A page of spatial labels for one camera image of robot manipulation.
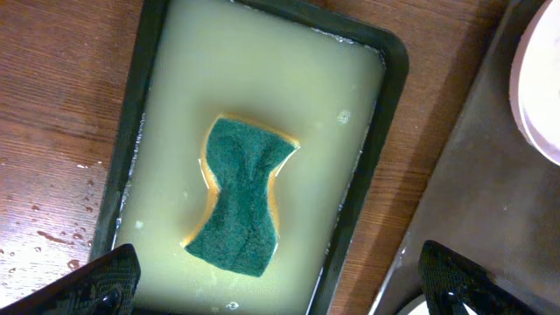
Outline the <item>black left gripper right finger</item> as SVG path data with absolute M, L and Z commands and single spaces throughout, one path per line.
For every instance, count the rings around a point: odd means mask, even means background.
M 432 240 L 418 261 L 430 314 L 533 314 L 528 305 L 494 284 L 476 262 Z

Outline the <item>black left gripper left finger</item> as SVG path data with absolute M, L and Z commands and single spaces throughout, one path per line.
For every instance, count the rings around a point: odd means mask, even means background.
M 124 244 L 5 306 L 1 315 L 130 314 L 140 276 L 136 251 Z

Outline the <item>light grey plate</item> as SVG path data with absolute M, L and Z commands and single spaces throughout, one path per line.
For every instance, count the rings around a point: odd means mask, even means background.
M 453 304 L 451 309 L 458 315 L 476 315 L 476 312 L 462 302 Z M 403 306 L 396 315 L 429 315 L 429 308 L 424 294 L 413 298 Z

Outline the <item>green yellow sponge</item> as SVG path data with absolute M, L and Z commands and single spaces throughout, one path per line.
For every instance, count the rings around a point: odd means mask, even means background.
M 206 208 L 181 243 L 185 251 L 219 269 L 260 277 L 279 242 L 275 181 L 299 147 L 282 131 L 219 115 L 201 151 Z

